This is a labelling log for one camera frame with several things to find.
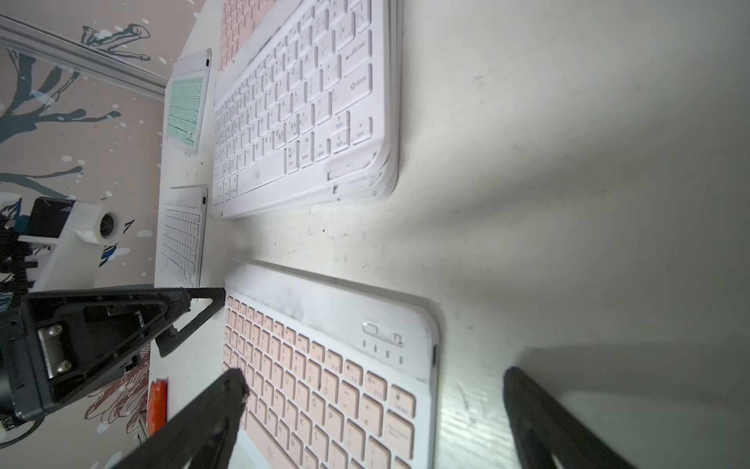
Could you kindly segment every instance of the wall decal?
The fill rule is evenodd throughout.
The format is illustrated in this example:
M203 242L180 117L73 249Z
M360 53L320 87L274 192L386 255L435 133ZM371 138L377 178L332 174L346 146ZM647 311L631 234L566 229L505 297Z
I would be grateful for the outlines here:
M97 30L91 26L83 26L83 36L81 36L81 42L87 46L94 47L96 50L110 54L115 57L122 57L123 59L137 59L147 62L151 60L150 56L146 54L132 53L127 50L117 50L118 47L128 47L129 44L140 39L148 39L151 37L148 29L143 25L131 23L127 25L127 28L122 31L115 33L109 32L106 29Z

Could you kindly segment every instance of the white table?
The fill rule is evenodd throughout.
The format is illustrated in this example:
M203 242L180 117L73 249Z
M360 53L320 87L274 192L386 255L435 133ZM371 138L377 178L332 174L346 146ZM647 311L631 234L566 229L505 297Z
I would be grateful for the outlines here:
M218 50L220 6L183 55ZM394 193L210 221L201 284L223 285L231 251L434 301L437 467L517 467L518 363L638 467L747 466L749 19L747 2L409 0ZM210 184L206 115L197 161L164 147L162 195ZM219 375L222 322L154 354L170 416Z

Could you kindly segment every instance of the beige wall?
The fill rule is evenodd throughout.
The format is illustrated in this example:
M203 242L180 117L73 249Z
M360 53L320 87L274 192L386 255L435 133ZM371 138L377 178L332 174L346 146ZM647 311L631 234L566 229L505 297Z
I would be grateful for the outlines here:
M83 75L71 82L70 70L37 60L27 77L32 96L11 111L18 83L27 80L17 80L8 51L0 51L0 191L19 194L23 214L40 195L62 195L102 203L134 220L99 268L96 285L152 283L164 104ZM16 66L20 60L16 57ZM51 72L60 73L58 84L40 93ZM57 96L55 90L66 83ZM52 105L37 119L49 122L30 123L44 103ZM63 174L24 177L54 173Z
M204 1L10 0L2 2L0 9L4 14L76 42L82 40L88 29L89 45L99 50L114 47L111 52L128 62L169 78Z

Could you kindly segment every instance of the white key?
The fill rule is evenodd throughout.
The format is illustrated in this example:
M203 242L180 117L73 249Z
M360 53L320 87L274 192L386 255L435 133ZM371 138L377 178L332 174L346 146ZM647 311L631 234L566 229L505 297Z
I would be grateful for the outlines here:
M292 100L292 111L296 113L305 105L305 84L302 83L292 90L289 95Z
M278 150L238 175L237 192L244 194L284 175L284 150Z
M318 46L318 62L322 64L333 56L333 33L324 35L315 45Z
M263 156L270 155L274 151L274 133L269 132L263 137Z
M328 23L333 25L344 17L346 11L346 2L344 0L331 0L331 7L328 8Z
M314 135L303 135L299 139L299 165L303 168L313 163Z
M341 50L354 39L354 13L347 14L341 23L336 25L336 50Z
M370 56L372 55L372 41L370 36L371 33L369 31L357 36L356 41L341 51L341 73L344 76L352 73L357 67L370 60Z
M331 140L322 139L315 142L315 161L325 160L331 155Z
M360 67L333 88L333 112L339 113L372 92L372 65Z
M271 130L275 129L281 123L281 112L279 108L280 106L278 104L274 104L271 106L271 109L268 110L268 128Z
M299 169L299 143L294 142L286 148L286 174L294 173Z
M364 142L373 136L373 119L365 117L352 124L352 145Z
M341 131L333 136L333 152L338 153L349 148L349 131Z
M306 77L317 71L318 68L318 49L313 47L302 56L302 76Z
M315 20L313 20L313 42L317 42L327 31L328 10L324 10L322 14L316 16Z
M313 45L313 27L302 26L302 33L299 36L299 53L305 53L311 45Z
M281 100L280 113L281 120L285 121L292 115L292 98L293 95L286 95Z
M315 70L315 73L305 80L305 84L307 85L307 102L311 103L323 92L323 71Z
M308 104L299 112L299 133L306 134L313 130L313 107Z
M280 125L274 131L274 150L278 150L279 148L284 146L284 143L287 142L286 135L287 131L283 125Z
M341 81L341 57L335 56L323 64L323 89L328 91L339 81Z
M315 106L315 125L331 118L331 93L323 93L314 103Z
M302 15L302 18L299 20L299 24L302 27L305 27L305 25L309 25L313 21L313 9L308 8L304 11L304 14Z
M339 114L333 121L334 132L342 131L345 128L349 128L349 111Z
M302 81L302 66L299 60L291 64L287 70L289 71L289 89L293 89L297 86L297 83Z
M294 116L286 121L286 141L291 142L299 137L299 116Z
M229 196L237 197L237 175L229 178Z

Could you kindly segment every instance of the white keyboard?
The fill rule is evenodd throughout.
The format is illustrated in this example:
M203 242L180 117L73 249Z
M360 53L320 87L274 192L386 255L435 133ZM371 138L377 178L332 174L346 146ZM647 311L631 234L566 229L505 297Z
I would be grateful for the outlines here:
M255 467L431 467L438 331L425 310L251 264L226 290L221 366L250 387L238 441Z
M227 0L224 21L247 21L255 3ZM390 193L401 37L392 3L302 2L220 98L215 216Z
M206 227L206 188L171 188L164 204L158 265L171 287L198 288Z

